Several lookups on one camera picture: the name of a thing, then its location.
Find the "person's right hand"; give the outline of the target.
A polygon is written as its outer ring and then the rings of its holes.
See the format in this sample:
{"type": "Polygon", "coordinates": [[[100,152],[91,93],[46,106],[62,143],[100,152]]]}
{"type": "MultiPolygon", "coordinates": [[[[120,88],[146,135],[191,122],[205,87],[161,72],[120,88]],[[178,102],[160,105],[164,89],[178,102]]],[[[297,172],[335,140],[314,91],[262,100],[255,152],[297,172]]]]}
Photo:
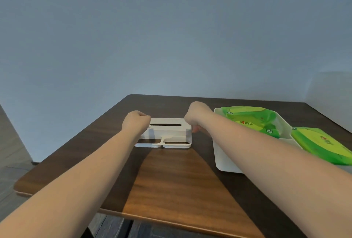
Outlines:
{"type": "Polygon", "coordinates": [[[200,125],[206,129],[204,122],[207,123],[212,114],[214,114],[214,112],[208,105],[203,102],[195,101],[190,104],[184,116],[184,120],[190,126],[200,125]]]}

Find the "person's left hand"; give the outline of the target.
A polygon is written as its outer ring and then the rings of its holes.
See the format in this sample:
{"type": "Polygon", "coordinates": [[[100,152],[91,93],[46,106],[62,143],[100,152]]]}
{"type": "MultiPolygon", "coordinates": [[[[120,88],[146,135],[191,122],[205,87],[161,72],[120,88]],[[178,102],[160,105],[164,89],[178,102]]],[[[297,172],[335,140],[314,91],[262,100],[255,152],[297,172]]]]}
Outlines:
{"type": "Polygon", "coordinates": [[[131,111],[126,115],[121,130],[138,139],[149,128],[150,122],[151,116],[137,110],[131,111]]]}

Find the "white slotted organizer lid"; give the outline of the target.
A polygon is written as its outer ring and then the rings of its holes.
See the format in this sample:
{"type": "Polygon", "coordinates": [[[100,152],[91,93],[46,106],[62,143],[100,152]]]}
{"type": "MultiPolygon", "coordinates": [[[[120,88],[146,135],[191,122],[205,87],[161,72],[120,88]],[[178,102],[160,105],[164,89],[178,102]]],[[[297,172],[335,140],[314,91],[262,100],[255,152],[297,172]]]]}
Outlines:
{"type": "Polygon", "coordinates": [[[147,130],[136,147],[189,149],[192,145],[192,127],[184,119],[151,118],[147,130]]]}

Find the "person's left forearm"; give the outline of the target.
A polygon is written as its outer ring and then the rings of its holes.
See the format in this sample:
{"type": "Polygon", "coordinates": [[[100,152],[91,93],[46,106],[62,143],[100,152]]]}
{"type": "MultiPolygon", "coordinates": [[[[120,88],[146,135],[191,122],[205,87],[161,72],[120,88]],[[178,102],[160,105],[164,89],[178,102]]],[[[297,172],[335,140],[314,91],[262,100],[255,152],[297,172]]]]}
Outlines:
{"type": "Polygon", "coordinates": [[[116,182],[140,133],[124,129],[0,223],[0,238],[78,238],[116,182]]]}

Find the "person's right forearm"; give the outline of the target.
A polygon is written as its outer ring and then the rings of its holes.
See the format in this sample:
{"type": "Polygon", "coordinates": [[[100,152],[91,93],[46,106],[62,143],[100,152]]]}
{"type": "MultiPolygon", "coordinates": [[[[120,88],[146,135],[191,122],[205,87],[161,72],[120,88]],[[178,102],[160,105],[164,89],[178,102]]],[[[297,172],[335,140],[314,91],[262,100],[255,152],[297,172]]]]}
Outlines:
{"type": "Polygon", "coordinates": [[[199,125],[309,238],[352,238],[352,175],[213,112],[199,125]]]}

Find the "white plastic tray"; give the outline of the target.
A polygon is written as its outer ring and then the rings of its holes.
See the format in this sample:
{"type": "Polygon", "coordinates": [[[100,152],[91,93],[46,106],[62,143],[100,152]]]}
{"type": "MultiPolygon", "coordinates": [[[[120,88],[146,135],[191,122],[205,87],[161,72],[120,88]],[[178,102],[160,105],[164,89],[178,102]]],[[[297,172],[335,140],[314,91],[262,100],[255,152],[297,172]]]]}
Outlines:
{"type": "MultiPolygon", "coordinates": [[[[225,117],[221,108],[215,108],[214,112],[218,115],[225,117]]],[[[283,132],[281,134],[281,137],[276,139],[302,149],[302,147],[291,136],[292,127],[278,113],[277,115],[280,123],[283,126],[283,132]]],[[[232,172],[232,173],[243,173],[236,166],[236,164],[232,162],[232,160],[227,156],[227,154],[214,140],[213,140],[213,148],[214,148],[215,165],[220,171],[232,172]]]]}

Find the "green tissue packet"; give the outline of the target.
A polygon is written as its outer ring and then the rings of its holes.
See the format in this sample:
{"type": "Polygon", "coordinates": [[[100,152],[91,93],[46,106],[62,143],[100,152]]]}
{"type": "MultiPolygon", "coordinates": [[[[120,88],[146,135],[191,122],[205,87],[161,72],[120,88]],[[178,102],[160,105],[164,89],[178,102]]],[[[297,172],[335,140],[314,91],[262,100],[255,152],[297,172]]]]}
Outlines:
{"type": "Polygon", "coordinates": [[[252,106],[221,107],[221,110],[233,122],[274,138],[281,137],[283,126],[275,111],[252,106]]]}
{"type": "Polygon", "coordinates": [[[331,164],[352,166],[352,151],[319,128],[293,127],[291,136],[302,149],[331,164]]]}

